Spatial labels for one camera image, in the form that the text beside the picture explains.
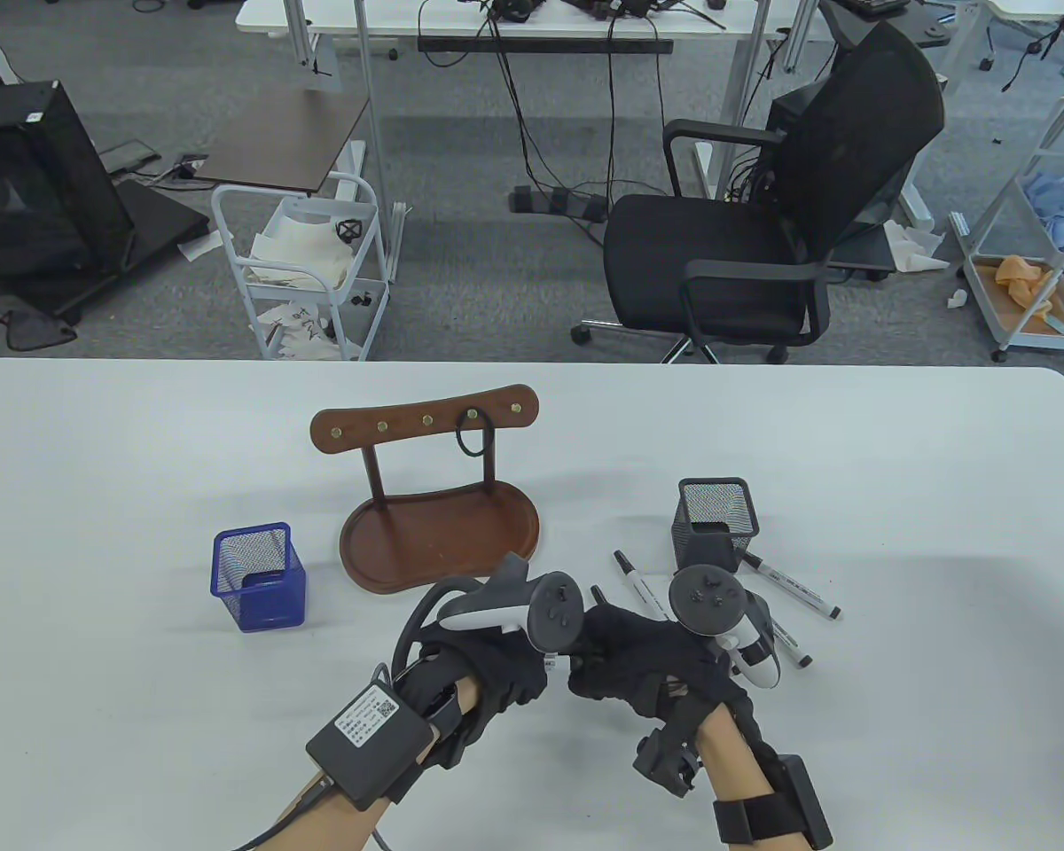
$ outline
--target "label sticker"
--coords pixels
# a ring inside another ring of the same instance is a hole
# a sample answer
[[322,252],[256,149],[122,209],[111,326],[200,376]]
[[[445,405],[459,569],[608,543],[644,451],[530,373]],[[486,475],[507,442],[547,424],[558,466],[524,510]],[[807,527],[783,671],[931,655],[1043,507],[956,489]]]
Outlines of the label sticker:
[[372,737],[396,712],[398,703],[395,699],[377,685],[370,685],[334,720],[334,725],[351,745],[362,748],[363,742]]

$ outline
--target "white table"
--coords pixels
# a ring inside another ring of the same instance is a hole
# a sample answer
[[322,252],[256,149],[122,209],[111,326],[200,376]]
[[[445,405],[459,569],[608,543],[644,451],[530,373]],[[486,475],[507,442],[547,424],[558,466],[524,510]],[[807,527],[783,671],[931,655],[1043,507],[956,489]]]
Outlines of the white table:
[[[313,449],[312,415],[516,381],[539,420],[502,431],[497,463],[539,508],[533,571],[635,606],[610,552],[668,572],[678,479],[742,475],[754,551],[844,608],[831,623],[747,580],[816,658],[753,698],[803,754],[836,849],[1064,849],[1055,373],[23,358],[0,360],[0,851],[221,851],[264,830],[419,599],[338,566],[366,479],[358,453]],[[448,434],[379,457],[393,491],[480,471]],[[277,519],[309,568],[307,623],[240,635],[209,596],[212,538]],[[631,769],[651,727],[553,678],[385,835],[718,848],[708,784],[679,801]]]
[[[953,39],[949,41],[949,48],[946,49],[945,57],[943,57],[941,68],[938,68],[938,72],[946,78],[946,86],[942,96],[945,98],[947,109],[953,102],[953,97],[961,88],[962,81],[966,80],[966,74],[976,64],[978,48],[982,43],[983,35],[985,35],[985,29],[993,23],[994,19],[1037,24],[1043,34],[1053,28],[1063,14],[1064,0],[969,0],[969,2],[958,3],[958,28],[954,30]],[[1024,74],[1025,71],[1021,70],[1021,77]],[[929,150],[930,147],[927,147],[925,151],[917,154],[900,198],[901,206],[903,206],[910,222],[926,231],[934,229],[934,216],[926,202],[922,201],[921,195],[918,195],[918,188],[914,186],[914,178],[918,174],[918,168],[927,158]]]
[[[757,16],[755,0],[730,0],[726,9],[715,12],[708,7],[705,0],[687,0],[695,9],[710,15],[719,24],[726,26],[726,32],[719,31],[708,20],[685,11],[684,7],[671,9],[663,13],[653,13],[650,20],[658,31],[659,39],[665,40],[698,40],[698,39],[736,39],[733,62],[726,83],[719,121],[722,124],[738,124],[743,114],[743,82],[748,77],[748,69],[755,62],[757,46],[752,45],[750,35],[754,32],[753,20]],[[309,31],[313,34],[354,36],[359,33],[359,21],[354,12],[354,0],[302,0],[305,19],[310,20]],[[369,36],[387,37],[387,39],[415,39],[418,36],[418,5],[421,0],[375,0],[365,4],[366,23]],[[770,0],[764,33],[770,39],[779,39],[780,28],[791,28],[796,17],[799,0]],[[475,2],[459,2],[458,0],[430,0],[422,10],[422,35],[444,37],[470,37],[480,32],[483,23],[483,13],[480,4]],[[248,33],[282,33],[288,29],[285,16],[284,0],[245,0],[245,4],[236,16],[236,27]],[[561,39],[584,40],[605,39],[610,21],[596,20],[580,9],[573,7],[564,0],[545,0],[529,18],[527,23],[509,23],[500,21],[499,28],[503,37],[511,39]],[[642,18],[620,18],[614,21],[615,40],[653,40],[654,29]],[[822,18],[813,21],[809,40],[829,40],[831,35]],[[334,62],[333,54],[325,57],[325,62]],[[726,152],[732,152],[732,146],[711,145],[700,141],[694,146],[694,162],[698,167],[699,178],[708,194],[716,194],[717,186],[722,185],[721,173],[730,169]],[[722,155],[713,157],[715,151]]]

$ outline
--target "orange cloth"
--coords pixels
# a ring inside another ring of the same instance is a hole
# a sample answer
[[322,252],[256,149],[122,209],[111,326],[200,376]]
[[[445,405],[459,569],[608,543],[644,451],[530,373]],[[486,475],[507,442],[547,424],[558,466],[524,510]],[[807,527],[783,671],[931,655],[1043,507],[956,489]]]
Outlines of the orange cloth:
[[[1010,254],[1001,261],[1001,266],[997,267],[997,283],[1009,290],[1010,299],[1017,301],[1026,310],[1032,300],[1047,283],[1051,271],[1045,271],[1038,266],[1032,266],[1025,257]],[[1044,300],[1040,307],[1035,308],[1034,316],[1044,319],[1051,311],[1051,301]]]

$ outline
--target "black mesh pencil holder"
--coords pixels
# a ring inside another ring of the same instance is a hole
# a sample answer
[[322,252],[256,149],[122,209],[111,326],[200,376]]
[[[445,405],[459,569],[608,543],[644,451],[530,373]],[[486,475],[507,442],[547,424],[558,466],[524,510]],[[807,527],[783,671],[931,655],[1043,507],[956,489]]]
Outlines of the black mesh pencil holder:
[[736,572],[748,539],[760,531],[744,479],[683,479],[670,538],[678,569],[716,564]]

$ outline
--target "marker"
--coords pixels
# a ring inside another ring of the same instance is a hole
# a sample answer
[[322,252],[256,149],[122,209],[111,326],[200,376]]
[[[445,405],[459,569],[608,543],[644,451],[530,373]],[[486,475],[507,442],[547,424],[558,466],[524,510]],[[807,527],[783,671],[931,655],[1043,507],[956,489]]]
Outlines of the marker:
[[797,668],[808,668],[809,665],[812,665],[812,656],[803,652],[800,643],[788,635],[784,628],[777,623],[776,619],[772,619],[772,636],[776,636],[776,646],[783,648],[784,655],[789,657],[792,664],[796,665]]
[[650,590],[650,585],[648,585],[647,581],[642,578],[642,573],[635,570],[634,565],[630,564],[626,560],[626,555],[622,555],[622,550],[614,551],[614,560],[618,562],[618,567],[622,571],[622,575],[625,575],[626,581],[630,583],[630,587],[634,588],[634,593],[638,595],[638,599],[642,600],[643,606],[651,610],[654,614],[661,617],[662,620],[670,620],[670,616],[666,614],[666,610],[663,607],[663,604],[659,603],[658,597]]
[[743,555],[744,561],[749,567],[753,568],[754,571],[759,572],[764,579],[769,580],[771,583],[776,583],[785,591],[791,594],[796,599],[800,600],[801,603],[808,604],[812,608],[819,612],[824,617],[831,617],[832,620],[839,620],[839,616],[844,615],[844,610],[838,606],[833,606],[831,603],[825,603],[824,598],[818,595],[818,593],[813,591],[807,585],[799,584],[795,579],[786,572],[776,570],[775,567],[764,564],[762,560],[752,554],[752,552],[746,550]]

